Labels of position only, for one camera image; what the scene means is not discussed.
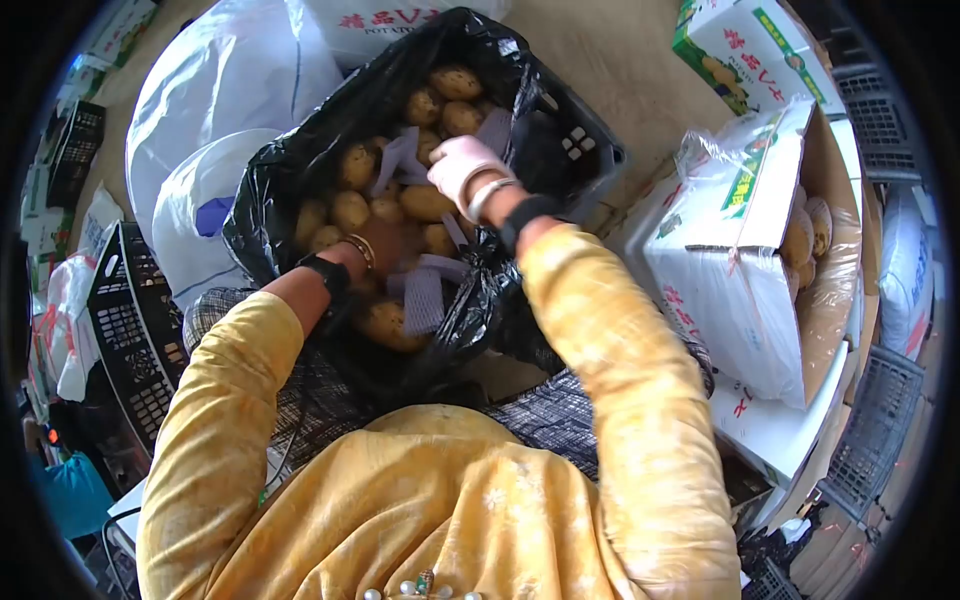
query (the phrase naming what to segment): cable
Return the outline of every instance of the cable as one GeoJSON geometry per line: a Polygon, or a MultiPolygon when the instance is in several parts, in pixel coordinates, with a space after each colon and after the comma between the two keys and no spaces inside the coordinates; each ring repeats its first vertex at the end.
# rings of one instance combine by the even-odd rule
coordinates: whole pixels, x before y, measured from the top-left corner
{"type": "Polygon", "coordinates": [[[121,518],[126,518],[130,515],[136,515],[139,512],[140,507],[136,507],[135,509],[124,511],[119,515],[114,515],[107,519],[107,522],[104,523],[103,528],[100,530],[100,538],[104,543],[104,552],[107,553],[107,563],[110,565],[110,570],[113,571],[113,577],[116,578],[117,585],[120,586],[120,594],[124,597],[124,600],[130,600],[130,596],[127,595],[127,589],[124,588],[123,580],[120,579],[120,572],[117,571],[117,565],[113,563],[113,554],[110,552],[110,544],[107,540],[107,529],[110,528],[110,525],[116,525],[117,521],[121,518]]]}
{"type": "Polygon", "coordinates": [[[270,481],[263,486],[263,491],[265,492],[276,479],[280,476],[280,471],[283,470],[283,466],[287,464],[287,457],[290,456],[290,448],[294,445],[294,440],[297,438],[300,430],[303,428],[303,422],[306,421],[306,395],[300,397],[300,418],[297,419],[297,426],[294,428],[292,434],[290,434],[290,441],[287,442],[287,446],[283,448],[283,455],[280,457],[280,464],[276,466],[276,471],[274,471],[274,476],[270,478],[270,481]]]}

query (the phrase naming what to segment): yellow shirt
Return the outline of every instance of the yellow shirt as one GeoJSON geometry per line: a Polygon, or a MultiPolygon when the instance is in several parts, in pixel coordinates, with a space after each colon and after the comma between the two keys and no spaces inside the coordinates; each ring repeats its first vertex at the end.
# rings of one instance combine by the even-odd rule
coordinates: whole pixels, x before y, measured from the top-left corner
{"type": "Polygon", "coordinates": [[[276,393],[302,345],[258,292],[193,353],[156,440],[137,571],[146,599],[738,598],[739,559],[694,360],[619,260],[561,226],[520,264],[553,348],[593,402],[600,486],[465,408],[347,434],[259,509],[276,393]]]}

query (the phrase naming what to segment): black plastic crate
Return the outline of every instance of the black plastic crate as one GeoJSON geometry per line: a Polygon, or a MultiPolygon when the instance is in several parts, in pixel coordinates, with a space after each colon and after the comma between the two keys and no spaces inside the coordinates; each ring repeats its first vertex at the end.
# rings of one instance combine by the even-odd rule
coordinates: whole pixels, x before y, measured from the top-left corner
{"type": "Polygon", "coordinates": [[[87,308],[110,385],[137,438],[153,455],[187,353],[183,316],[136,223],[114,228],[97,263],[87,308]]]}
{"type": "Polygon", "coordinates": [[[77,207],[90,164],[104,141],[105,108],[77,101],[67,122],[50,169],[47,205],[67,210],[77,207]]]}
{"type": "Polygon", "coordinates": [[[744,600],[803,600],[790,578],[770,557],[763,564],[764,568],[751,576],[751,582],[741,592],[744,600]]]}
{"type": "Polygon", "coordinates": [[[606,122],[539,59],[531,62],[540,71],[539,108],[549,114],[565,133],[564,150],[573,161],[571,179],[582,189],[566,218],[583,223],[607,196],[626,168],[628,154],[606,122]]]}
{"type": "Polygon", "coordinates": [[[924,370],[872,346],[847,428],[818,487],[859,522],[883,492],[920,398],[924,370]]]}
{"type": "Polygon", "coordinates": [[[893,94],[870,63],[833,69],[864,168],[874,182],[919,181],[920,170],[893,94]]]}

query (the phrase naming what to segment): white sack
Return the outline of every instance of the white sack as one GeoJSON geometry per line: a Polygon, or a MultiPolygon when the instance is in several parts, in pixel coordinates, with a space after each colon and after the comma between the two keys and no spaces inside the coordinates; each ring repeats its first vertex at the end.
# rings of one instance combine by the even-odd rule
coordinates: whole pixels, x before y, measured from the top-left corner
{"type": "Polygon", "coordinates": [[[303,0],[324,31],[333,58],[343,69],[373,59],[384,48],[432,17],[456,7],[493,20],[510,11],[511,0],[303,0]]]}
{"type": "Polygon", "coordinates": [[[203,146],[160,186],[154,212],[154,255],[170,285],[174,302],[185,311],[213,287],[248,287],[243,271],[227,252],[223,220],[212,228],[198,212],[219,215],[229,208],[247,163],[256,152],[282,135],[280,130],[234,133],[203,146]]]}
{"type": "Polygon", "coordinates": [[[127,131],[127,186],[147,245],[160,185],[180,163],[231,133],[287,132],[342,82],[300,0],[221,0],[180,32],[127,131]]]}
{"type": "Polygon", "coordinates": [[[930,322],[933,255],[909,185],[892,185],[883,213],[880,343],[916,360],[930,322]]]}
{"type": "Polygon", "coordinates": [[[110,196],[101,181],[93,192],[93,201],[84,215],[77,253],[86,254],[92,256],[94,260],[99,260],[100,254],[103,253],[107,242],[110,240],[113,224],[117,221],[123,221],[123,209],[113,201],[113,197],[110,196]]]}

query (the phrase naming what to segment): glove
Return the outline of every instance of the glove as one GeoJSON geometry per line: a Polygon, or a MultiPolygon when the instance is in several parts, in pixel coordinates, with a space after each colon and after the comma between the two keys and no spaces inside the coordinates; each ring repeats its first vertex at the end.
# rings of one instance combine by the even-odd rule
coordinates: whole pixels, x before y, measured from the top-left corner
{"type": "Polygon", "coordinates": [[[470,178],[484,171],[496,171],[505,178],[516,178],[514,172],[493,150],[472,135],[446,140],[430,153],[430,160],[433,161],[433,166],[426,177],[452,200],[461,214],[468,219],[468,208],[473,201],[473,198],[466,197],[470,178]]]}

